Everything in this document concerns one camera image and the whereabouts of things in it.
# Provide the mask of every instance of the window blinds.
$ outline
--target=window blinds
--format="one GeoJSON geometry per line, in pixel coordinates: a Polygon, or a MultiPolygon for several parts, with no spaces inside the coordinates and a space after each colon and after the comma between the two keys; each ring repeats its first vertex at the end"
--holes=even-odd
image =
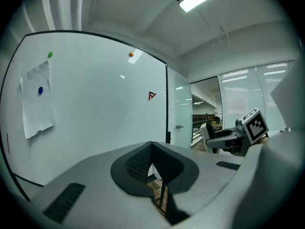
{"type": "Polygon", "coordinates": [[[270,93],[292,64],[293,61],[279,62],[219,75],[224,127],[234,127],[236,119],[257,107],[265,117],[269,130],[284,130],[284,120],[270,93]]]}
{"type": "Polygon", "coordinates": [[[266,123],[269,130],[284,130],[284,120],[270,93],[287,74],[288,64],[281,62],[257,66],[257,72],[264,92],[266,123]]]}
{"type": "Polygon", "coordinates": [[[265,116],[262,86],[254,67],[221,74],[219,80],[225,128],[234,127],[236,119],[241,119],[254,107],[265,116]]]}

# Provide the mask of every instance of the black frame edge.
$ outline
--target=black frame edge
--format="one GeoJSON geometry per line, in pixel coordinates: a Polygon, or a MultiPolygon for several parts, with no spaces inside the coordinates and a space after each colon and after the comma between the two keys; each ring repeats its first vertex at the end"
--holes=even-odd
{"type": "Polygon", "coordinates": [[[165,128],[165,142],[171,143],[171,135],[168,131],[168,73],[167,73],[167,63],[165,63],[165,80],[166,80],[166,128],[165,128]]]}
{"type": "Polygon", "coordinates": [[[38,183],[36,183],[36,182],[30,181],[30,180],[28,180],[28,179],[26,179],[26,178],[23,178],[23,177],[21,177],[21,176],[15,174],[15,173],[13,173],[13,174],[14,174],[16,177],[18,177],[19,179],[24,180],[24,181],[26,181],[26,182],[28,182],[28,183],[31,183],[31,184],[33,184],[33,185],[35,185],[35,186],[44,187],[44,185],[41,185],[41,184],[38,184],[38,183]]]}
{"type": "MultiPolygon", "coordinates": [[[[4,77],[3,77],[3,81],[2,81],[2,86],[1,86],[1,91],[0,91],[0,106],[1,106],[1,97],[2,97],[2,90],[3,90],[3,86],[4,86],[4,82],[5,82],[5,78],[6,78],[6,75],[8,73],[8,70],[9,70],[9,67],[10,67],[10,64],[11,64],[11,61],[13,60],[14,56],[15,56],[15,53],[16,51],[18,50],[19,46],[21,45],[21,43],[23,42],[24,38],[26,37],[26,35],[22,38],[21,42],[18,44],[17,48],[15,49],[11,59],[10,59],[10,62],[9,62],[9,65],[5,71],[5,74],[4,74],[4,77]]],[[[5,150],[4,150],[4,146],[3,146],[3,141],[2,141],[2,134],[1,134],[1,125],[0,125],[0,148],[1,148],[1,152],[2,152],[2,156],[3,156],[3,159],[4,159],[4,162],[5,162],[5,165],[6,165],[6,168],[8,169],[9,171],[9,174],[10,174],[10,177],[12,178],[13,182],[15,183],[16,187],[18,188],[18,190],[20,191],[20,193],[24,196],[24,198],[29,202],[30,201],[30,198],[28,197],[28,195],[25,193],[25,191],[22,189],[21,185],[19,184],[18,180],[16,179],[15,177],[15,174],[12,172],[11,168],[10,168],[10,165],[9,165],[9,162],[6,158],[6,154],[5,154],[5,150]]]]}
{"type": "Polygon", "coordinates": [[[202,79],[202,80],[199,80],[199,81],[196,81],[196,82],[192,82],[192,83],[190,83],[190,84],[194,84],[194,83],[197,83],[197,82],[202,82],[202,81],[209,80],[209,79],[212,79],[212,78],[215,78],[215,77],[217,77],[217,75],[216,75],[216,76],[209,77],[209,78],[205,78],[205,79],[202,79]]]}

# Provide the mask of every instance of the desk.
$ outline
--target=desk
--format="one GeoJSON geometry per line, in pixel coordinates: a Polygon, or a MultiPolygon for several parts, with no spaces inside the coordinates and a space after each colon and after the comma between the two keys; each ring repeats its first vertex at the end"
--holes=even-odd
{"type": "Polygon", "coordinates": [[[222,130],[223,124],[211,124],[215,130],[222,130]]]}

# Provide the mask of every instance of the white wall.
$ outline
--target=white wall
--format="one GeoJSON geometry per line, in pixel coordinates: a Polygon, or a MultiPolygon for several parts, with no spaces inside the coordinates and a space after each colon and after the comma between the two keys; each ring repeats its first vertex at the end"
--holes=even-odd
{"type": "Polygon", "coordinates": [[[220,117],[220,119],[222,119],[223,107],[222,107],[221,98],[216,99],[216,105],[217,105],[217,108],[215,109],[215,116],[218,116],[218,117],[220,117]]]}
{"type": "Polygon", "coordinates": [[[184,75],[195,82],[220,73],[226,73],[254,65],[294,60],[299,52],[299,40],[293,27],[287,22],[255,25],[229,33],[222,49],[213,40],[183,57],[187,65],[184,75]]]}
{"type": "MultiPolygon", "coordinates": [[[[48,30],[86,30],[82,28],[81,24],[81,7],[82,4],[87,3],[88,1],[82,0],[25,0],[16,10],[0,41],[0,84],[2,85],[4,74],[8,67],[9,61],[24,35],[28,33],[48,30]]],[[[102,30],[95,30],[94,28],[91,28],[91,31],[96,33],[103,33],[102,30]]],[[[135,40],[133,35],[130,35],[131,37],[128,38],[126,36],[115,36],[111,33],[103,34],[113,36],[114,38],[121,39],[122,41],[128,42],[133,46],[140,47],[153,54],[154,56],[161,58],[168,64],[168,130],[172,134],[171,143],[173,143],[175,141],[175,71],[171,68],[179,71],[178,64],[175,61],[175,55],[171,55],[168,49],[160,47],[159,42],[153,42],[153,38],[143,39],[142,37],[144,42],[152,43],[153,47],[148,47],[145,43],[142,43],[141,40],[135,40]]],[[[8,174],[7,170],[2,170],[1,172],[6,175],[8,174]]]]}
{"type": "Polygon", "coordinates": [[[208,115],[215,114],[215,108],[210,104],[205,104],[205,103],[200,105],[193,104],[194,115],[205,115],[206,113],[208,113],[208,115]]]}
{"type": "Polygon", "coordinates": [[[130,51],[134,48],[123,43],[79,33],[38,34],[22,41],[0,105],[1,137],[6,140],[8,134],[10,152],[3,146],[15,174],[45,185],[89,156],[139,142],[165,142],[165,64],[146,53],[129,63],[130,51]],[[25,139],[20,77],[50,51],[56,124],[25,139]],[[149,91],[157,93],[151,101],[149,91]]]}

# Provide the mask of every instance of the gray surface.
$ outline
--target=gray surface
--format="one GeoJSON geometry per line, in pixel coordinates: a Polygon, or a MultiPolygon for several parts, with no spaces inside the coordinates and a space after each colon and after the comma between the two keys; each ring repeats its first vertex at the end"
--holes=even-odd
{"type": "Polygon", "coordinates": [[[144,143],[89,157],[51,181],[32,200],[44,210],[71,182],[86,188],[69,212],[63,225],[83,228],[167,228],[170,224],[150,198],[128,195],[112,180],[110,168],[120,156],[144,143]]]}
{"type": "MultiPolygon", "coordinates": [[[[63,222],[69,228],[167,228],[170,224],[150,198],[126,194],[112,180],[110,168],[120,156],[144,143],[127,146],[89,157],[51,181],[32,200],[40,210],[45,208],[70,182],[86,186],[63,222]]],[[[243,157],[194,152],[190,149],[161,143],[172,151],[193,160],[199,176],[189,191],[174,195],[179,210],[190,215],[202,210],[230,182],[235,170],[217,166],[218,161],[241,164],[243,157]]]]}
{"type": "Polygon", "coordinates": [[[16,177],[17,181],[19,182],[20,186],[22,187],[23,191],[28,195],[28,197],[32,200],[35,195],[42,189],[42,187],[36,186],[30,182],[20,179],[16,177]]]}
{"type": "Polygon", "coordinates": [[[236,209],[253,179],[262,145],[250,147],[230,183],[203,210],[179,223],[175,229],[229,229],[236,209]]]}
{"type": "Polygon", "coordinates": [[[233,131],[230,135],[209,139],[206,141],[206,144],[210,148],[218,148],[225,150],[225,149],[231,149],[230,146],[225,146],[225,142],[236,141],[237,139],[238,137],[236,136],[236,132],[233,131]]]}
{"type": "Polygon", "coordinates": [[[238,206],[232,227],[260,228],[285,202],[304,172],[305,132],[273,136],[263,146],[251,186],[238,206]]]}
{"type": "Polygon", "coordinates": [[[235,170],[217,166],[216,163],[225,161],[240,165],[244,159],[233,155],[194,152],[167,143],[160,144],[172,151],[179,151],[180,154],[193,160],[199,167],[199,176],[190,190],[173,196],[178,209],[185,211],[189,215],[193,215],[207,206],[236,173],[235,170]]]}

